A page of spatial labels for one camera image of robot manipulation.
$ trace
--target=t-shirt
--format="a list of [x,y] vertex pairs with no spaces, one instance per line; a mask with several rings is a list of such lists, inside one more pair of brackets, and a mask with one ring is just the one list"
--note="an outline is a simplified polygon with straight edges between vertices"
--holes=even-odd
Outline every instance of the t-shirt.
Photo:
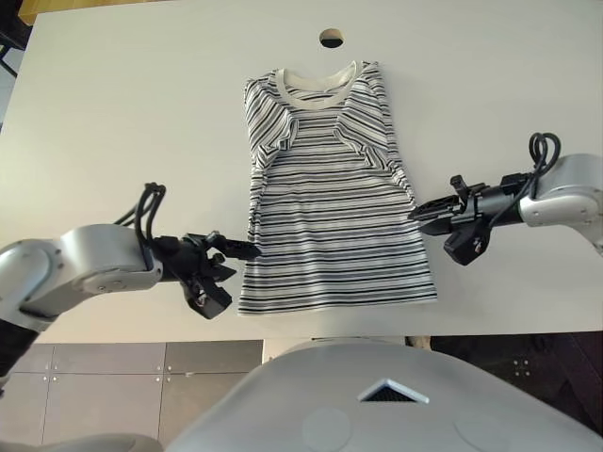
[[436,300],[378,64],[319,80],[275,70],[248,82],[245,108],[262,255],[239,313]]

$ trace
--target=dark floor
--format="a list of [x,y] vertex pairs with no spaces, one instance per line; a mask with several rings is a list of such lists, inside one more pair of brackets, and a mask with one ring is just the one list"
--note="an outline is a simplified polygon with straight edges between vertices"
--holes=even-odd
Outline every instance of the dark floor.
[[603,332],[433,337],[432,349],[508,381],[603,435]]

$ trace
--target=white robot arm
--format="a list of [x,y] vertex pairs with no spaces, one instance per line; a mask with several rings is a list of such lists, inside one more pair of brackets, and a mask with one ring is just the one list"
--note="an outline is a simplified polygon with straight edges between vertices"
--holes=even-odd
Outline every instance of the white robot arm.
[[[56,240],[21,240],[0,250],[0,393],[11,367],[38,335],[85,299],[179,282],[189,307],[205,318],[231,304],[216,285],[236,273],[222,265],[225,257],[249,260],[259,250],[218,232],[153,237],[165,191],[147,184],[137,206],[114,224],[84,226]],[[209,257],[212,248],[220,253]]]
[[[548,140],[554,147],[546,162]],[[533,172],[508,174],[498,186],[467,186],[462,176],[454,176],[456,195],[419,205],[410,217],[428,221],[420,228],[427,235],[449,235],[444,250],[464,266],[485,253],[493,228],[515,223],[568,226],[603,255],[603,158],[588,153],[559,158],[560,151],[553,134],[534,134]]]

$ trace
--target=white table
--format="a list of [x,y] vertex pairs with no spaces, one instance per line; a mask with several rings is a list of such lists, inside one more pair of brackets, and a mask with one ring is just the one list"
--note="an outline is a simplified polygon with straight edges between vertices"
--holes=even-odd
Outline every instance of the white table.
[[[174,1],[43,14],[0,138],[0,242],[111,222],[143,183],[169,194],[158,234],[245,238],[248,77],[382,63],[418,199],[448,179],[530,168],[533,131],[603,149],[603,3],[594,0]],[[318,33],[336,26],[329,50]],[[461,267],[427,240],[439,302],[206,321],[177,284],[92,299],[47,342],[480,334],[603,328],[603,259],[563,227],[512,226]],[[240,272],[226,284],[234,295]]]

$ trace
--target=gray floor tile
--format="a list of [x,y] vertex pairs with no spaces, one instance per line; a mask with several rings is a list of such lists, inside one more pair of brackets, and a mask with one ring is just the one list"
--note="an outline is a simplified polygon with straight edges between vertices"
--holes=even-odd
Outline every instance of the gray floor tile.
[[153,375],[55,375],[43,443],[110,432],[156,438],[161,385]]
[[262,363],[262,341],[169,343],[166,369],[172,373],[249,372]]
[[156,374],[163,372],[165,344],[56,345],[53,372]]
[[163,383],[161,397],[159,441],[164,447],[167,446],[184,428],[226,396],[246,375],[167,376]]
[[48,378],[43,374],[12,374],[0,400],[0,439],[41,444]]
[[34,344],[17,362],[13,372],[48,372],[54,348],[52,344]]

